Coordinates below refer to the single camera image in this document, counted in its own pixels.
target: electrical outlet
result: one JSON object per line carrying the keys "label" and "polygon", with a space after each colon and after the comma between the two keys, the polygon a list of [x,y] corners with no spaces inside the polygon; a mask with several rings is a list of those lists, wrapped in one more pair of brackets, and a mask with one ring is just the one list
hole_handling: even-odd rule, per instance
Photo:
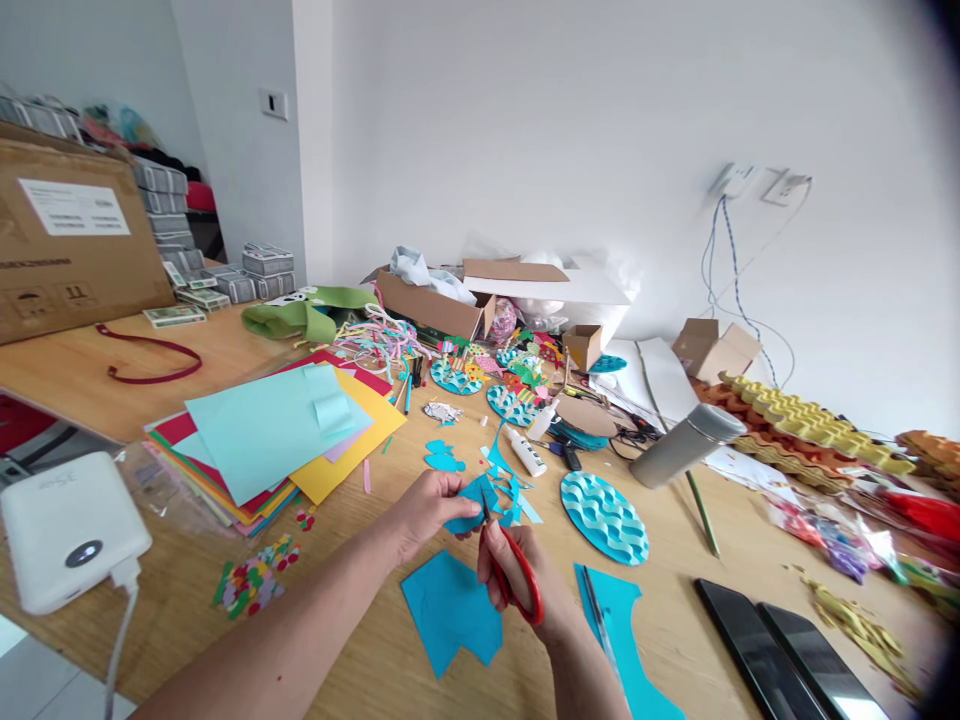
{"label": "electrical outlet", "polygon": [[767,194],[763,196],[762,200],[781,207],[792,207],[801,202],[806,193],[810,192],[805,188],[812,182],[813,177],[810,175],[798,175],[792,170],[784,170],[783,174],[767,190]]}
{"label": "electrical outlet", "polygon": [[726,195],[731,200],[743,195],[757,177],[757,168],[748,163],[729,163],[720,173],[717,182],[710,191],[720,197]]}
{"label": "electrical outlet", "polygon": [[260,88],[260,110],[264,115],[287,119],[287,94],[279,90]]}

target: hand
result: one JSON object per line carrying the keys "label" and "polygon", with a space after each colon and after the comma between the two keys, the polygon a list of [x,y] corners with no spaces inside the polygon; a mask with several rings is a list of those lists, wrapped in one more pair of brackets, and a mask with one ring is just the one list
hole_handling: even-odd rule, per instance
{"label": "hand", "polygon": [[444,523],[483,512],[480,503],[457,497],[466,486],[455,473],[426,470],[381,516],[378,523],[388,529],[396,543],[398,564],[412,560]]}
{"label": "hand", "polygon": [[533,534],[533,528],[521,525],[504,529],[500,527],[499,522],[494,521],[487,524],[486,530],[486,540],[477,559],[477,578],[481,583],[486,584],[490,602],[499,612],[507,609],[507,602],[500,592],[497,577],[493,572],[494,559],[503,568],[517,601],[527,610],[532,609],[530,589],[523,577],[523,570],[520,569],[520,563],[504,537],[504,533],[510,533],[510,537],[523,550],[540,588],[543,623],[533,629],[537,637],[545,645],[550,645],[559,642],[581,624],[586,627],[586,619],[577,606],[576,600],[573,599],[570,588],[567,587],[546,552],[540,547],[540,543]]}

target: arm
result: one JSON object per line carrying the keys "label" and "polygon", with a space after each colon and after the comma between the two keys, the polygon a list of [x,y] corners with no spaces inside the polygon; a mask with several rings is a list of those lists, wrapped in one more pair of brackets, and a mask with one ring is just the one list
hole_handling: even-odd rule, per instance
{"label": "arm", "polygon": [[[543,600],[543,623],[534,632],[547,648],[553,668],[553,691],[560,720],[593,717],[630,720],[630,708],[610,661],[597,642],[570,589],[537,543],[529,527],[509,528],[533,568]],[[523,572],[497,522],[487,526],[487,542],[477,561],[477,576],[487,584],[490,602],[500,612],[507,603],[493,576],[491,560],[503,568],[518,601],[530,607]]]}
{"label": "arm", "polygon": [[477,503],[454,497],[464,485],[451,473],[423,473],[309,579],[227,633],[132,717],[302,718],[387,576],[443,523],[480,512]]}

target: colored paper stack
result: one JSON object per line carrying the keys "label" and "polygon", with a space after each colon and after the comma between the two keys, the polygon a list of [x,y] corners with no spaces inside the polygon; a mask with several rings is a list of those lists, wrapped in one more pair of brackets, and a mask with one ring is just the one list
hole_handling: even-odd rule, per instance
{"label": "colored paper stack", "polygon": [[299,491],[321,503],[405,418],[390,384],[316,352],[267,377],[187,401],[147,428],[224,525],[256,535]]}

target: charging cable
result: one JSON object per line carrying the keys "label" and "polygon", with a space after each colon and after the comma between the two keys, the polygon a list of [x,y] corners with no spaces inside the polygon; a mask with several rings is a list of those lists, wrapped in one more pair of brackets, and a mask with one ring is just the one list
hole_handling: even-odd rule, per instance
{"label": "charging cable", "polygon": [[117,633],[117,639],[113,644],[113,654],[110,656],[110,667],[107,670],[107,696],[103,707],[104,720],[113,720],[113,695],[117,687],[117,668],[120,665],[120,653],[123,650],[123,642],[127,637],[130,620],[133,617],[133,609],[136,607],[137,597],[140,595],[140,586],[137,584],[139,574],[140,563],[137,562],[136,558],[122,560],[110,571],[114,586],[120,587],[122,585],[127,591],[128,599],[127,610],[123,614],[120,631]]}

